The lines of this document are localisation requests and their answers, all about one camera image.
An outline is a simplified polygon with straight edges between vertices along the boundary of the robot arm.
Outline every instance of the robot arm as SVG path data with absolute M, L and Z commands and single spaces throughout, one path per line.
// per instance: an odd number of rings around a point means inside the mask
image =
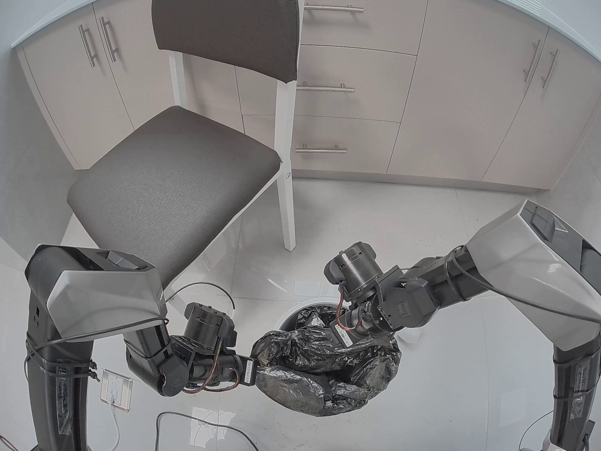
M 332 324 L 342 344 L 420 327 L 440 308 L 500 292 L 555 345 L 555 406 L 543 451 L 583 449 L 600 375 L 601 255 L 582 236 L 525 201 L 465 246 L 422 259 L 406 273 L 396 266 L 383 272 L 375 258 L 370 245 L 358 242 L 324 270 L 351 303 L 342 326 Z
M 31 288 L 26 360 L 40 451 L 85 451 L 87 377 L 98 380 L 93 340 L 123 334 L 130 370 L 160 395 L 223 381 L 254 385 L 254 360 L 236 345 L 233 321 L 191 303 L 183 335 L 170 336 L 158 271 L 131 254 L 40 245 Z

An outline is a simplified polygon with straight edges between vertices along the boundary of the cabinet handle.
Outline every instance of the cabinet handle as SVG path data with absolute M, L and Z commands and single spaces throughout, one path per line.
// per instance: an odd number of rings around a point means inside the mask
M 106 46 L 109 47 L 109 53 L 110 53 L 110 59 L 113 62 L 116 62 L 116 51 L 118 50 L 118 48 L 113 48 L 112 47 L 112 43 L 110 43 L 110 35 L 109 35 L 109 31 L 106 28 L 107 25 L 110 24 L 110 20 L 105 20 L 104 17 L 100 17 L 100 26 L 102 27 L 102 33 L 105 35 L 105 40 L 106 40 Z
M 333 10 L 333 11 L 350 11 L 353 13 L 363 13 L 363 8 L 359 7 L 336 7 L 334 5 L 305 5 L 305 10 Z
M 555 50 L 555 53 L 551 52 L 551 55 L 553 56 L 553 61 L 551 62 L 551 66 L 549 67 L 549 72 L 547 73 L 546 77 L 541 76 L 541 79 L 543 79 L 543 88 L 545 88 L 549 83 L 549 79 L 551 78 L 551 74 L 553 73 L 553 69 L 555 68 L 555 62 L 557 62 L 557 56 L 559 54 L 560 49 Z
M 319 90 L 325 92 L 354 92 L 355 89 L 351 86 L 308 86 L 306 82 L 303 82 L 301 86 L 296 86 L 297 90 Z
M 295 152 L 299 154 L 346 154 L 346 149 L 339 146 L 334 146 L 334 148 L 307 148 L 304 144 L 302 148 L 296 148 Z
M 92 68 L 94 68 L 96 66 L 96 64 L 94 63 L 94 59 L 97 59 L 98 55 L 93 54 L 92 50 L 90 50 L 90 44 L 88 43 L 88 39 L 85 36 L 85 33 L 86 32 L 89 33 L 89 31 L 90 31 L 89 28 L 84 28 L 83 25 L 79 25 L 79 35 L 81 35 L 81 40 L 84 42 L 85 53 L 88 56 L 90 65 L 92 65 Z
M 538 39 L 538 43 L 532 42 L 532 45 L 534 45 L 534 55 L 532 56 L 532 60 L 530 62 L 530 66 L 528 67 L 528 70 L 524 69 L 524 72 L 526 72 L 526 78 L 524 79 L 524 82 L 528 82 L 531 79 L 530 71 L 532 70 L 532 66 L 534 66 L 534 68 L 536 68 L 536 65 L 534 65 L 534 61 L 536 60 L 536 56 L 538 55 L 538 48 L 540 47 L 540 39 Z

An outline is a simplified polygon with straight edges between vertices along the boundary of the power outlet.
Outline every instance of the power outlet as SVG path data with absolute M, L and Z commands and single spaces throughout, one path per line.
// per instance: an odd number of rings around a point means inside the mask
M 104 369 L 102 372 L 100 400 L 106 403 L 112 401 L 113 406 L 116 408 L 129 411 L 132 386 L 133 380 L 131 378 Z

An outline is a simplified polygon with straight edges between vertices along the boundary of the white chair frame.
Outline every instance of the white chair frame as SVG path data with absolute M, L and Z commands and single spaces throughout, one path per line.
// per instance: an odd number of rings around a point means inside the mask
M 299 48 L 301 52 L 302 18 L 305 0 L 298 0 L 299 6 Z M 169 53 L 169 68 L 171 70 L 171 85 L 176 105 L 187 108 L 186 75 L 184 73 L 183 54 L 180 52 Z M 282 217 L 282 231 L 284 233 L 284 247 L 289 251 L 296 246 L 295 233 L 295 208 L 292 196 L 292 166 L 290 151 L 292 147 L 292 127 L 295 116 L 296 80 L 287 84 L 278 80 L 278 89 L 275 100 L 275 140 L 274 149 L 280 156 L 280 169 L 265 184 L 251 201 L 236 214 L 231 221 L 219 232 L 211 244 L 258 198 L 267 188 L 277 180 L 278 196 L 280 198 L 280 215 Z

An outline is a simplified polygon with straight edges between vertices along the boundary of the black plastic bag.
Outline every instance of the black plastic bag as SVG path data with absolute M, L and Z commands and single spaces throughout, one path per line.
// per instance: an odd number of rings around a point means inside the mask
M 302 309 L 295 329 L 271 331 L 252 347 L 256 386 L 288 409 L 333 416 L 362 408 L 397 375 L 401 351 L 394 337 L 386 345 L 365 338 L 346 348 L 329 325 L 335 309 Z

